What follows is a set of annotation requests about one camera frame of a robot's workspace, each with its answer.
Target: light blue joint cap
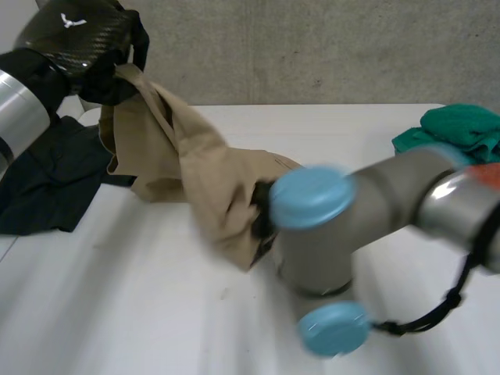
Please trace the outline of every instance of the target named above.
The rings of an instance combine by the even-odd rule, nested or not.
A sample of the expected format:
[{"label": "light blue joint cap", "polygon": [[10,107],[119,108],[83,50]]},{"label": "light blue joint cap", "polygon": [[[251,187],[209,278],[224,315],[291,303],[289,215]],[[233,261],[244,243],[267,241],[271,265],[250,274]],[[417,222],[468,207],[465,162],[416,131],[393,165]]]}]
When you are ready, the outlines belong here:
[{"label": "light blue joint cap", "polygon": [[330,303],[298,322],[304,346],[322,357],[354,352],[364,344],[370,329],[368,314],[357,302]]},{"label": "light blue joint cap", "polygon": [[270,191],[270,217],[278,228],[307,229],[344,212],[355,197],[354,179],[331,166],[299,168]]}]

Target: beige cloth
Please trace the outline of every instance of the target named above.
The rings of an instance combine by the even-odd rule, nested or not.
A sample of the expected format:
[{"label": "beige cloth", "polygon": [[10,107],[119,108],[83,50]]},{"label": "beige cloth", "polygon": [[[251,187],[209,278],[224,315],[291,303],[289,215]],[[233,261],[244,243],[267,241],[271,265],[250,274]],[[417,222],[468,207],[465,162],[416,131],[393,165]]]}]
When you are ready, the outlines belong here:
[{"label": "beige cloth", "polygon": [[247,270],[259,245],[250,233],[254,184],[299,165],[266,151],[229,148],[192,107],[148,82],[134,65],[119,66],[116,75],[139,94],[102,108],[102,143],[114,154],[108,172],[137,176],[132,190],[146,201],[191,203],[217,248]]}]

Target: garment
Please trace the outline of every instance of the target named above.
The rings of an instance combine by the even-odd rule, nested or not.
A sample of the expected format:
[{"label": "garment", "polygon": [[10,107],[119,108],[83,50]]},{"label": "garment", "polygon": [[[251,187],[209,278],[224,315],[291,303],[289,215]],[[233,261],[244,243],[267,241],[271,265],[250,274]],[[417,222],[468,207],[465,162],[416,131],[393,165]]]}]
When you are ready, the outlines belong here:
[{"label": "garment", "polygon": [[477,105],[454,104],[431,109],[412,128],[392,140],[396,152],[419,145],[454,145],[473,164],[500,162],[500,116]]},{"label": "garment", "polygon": [[102,108],[102,143],[115,155],[109,173],[137,176],[132,190],[146,201],[189,202],[203,232],[247,270],[262,255],[251,233],[254,185],[298,164],[266,151],[228,147],[192,107],[150,83],[134,65],[119,66],[116,74],[139,94]]},{"label": "garment", "polygon": [[71,117],[52,124],[0,182],[0,234],[72,232],[101,182],[131,186],[133,177],[107,176],[110,159],[97,126]]}]

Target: green cloth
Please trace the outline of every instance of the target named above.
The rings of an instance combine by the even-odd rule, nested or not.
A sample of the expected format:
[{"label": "green cloth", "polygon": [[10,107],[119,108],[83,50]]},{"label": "green cloth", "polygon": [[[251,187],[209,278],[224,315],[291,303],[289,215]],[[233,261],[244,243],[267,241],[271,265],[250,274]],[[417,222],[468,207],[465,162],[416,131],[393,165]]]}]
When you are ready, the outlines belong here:
[{"label": "green cloth", "polygon": [[478,105],[454,104],[431,109],[413,127],[392,140],[396,152],[448,143],[473,164],[500,162],[500,116]]}]

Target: white table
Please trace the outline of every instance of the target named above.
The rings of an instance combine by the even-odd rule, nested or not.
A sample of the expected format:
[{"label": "white table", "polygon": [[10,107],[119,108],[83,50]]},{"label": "white table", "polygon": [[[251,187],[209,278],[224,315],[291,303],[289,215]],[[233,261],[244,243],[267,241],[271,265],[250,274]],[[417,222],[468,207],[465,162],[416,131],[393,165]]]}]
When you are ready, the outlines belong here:
[{"label": "white table", "polygon": [[[355,170],[392,156],[391,139],[435,107],[199,110],[234,147]],[[400,230],[355,254],[359,297],[379,320],[413,320],[439,303],[461,255]],[[74,233],[19,238],[0,262],[0,373],[497,374],[500,279],[477,273],[467,291],[427,334],[372,334],[351,355],[318,360],[300,347],[269,259],[241,273],[201,240],[187,205],[103,185]]]}]

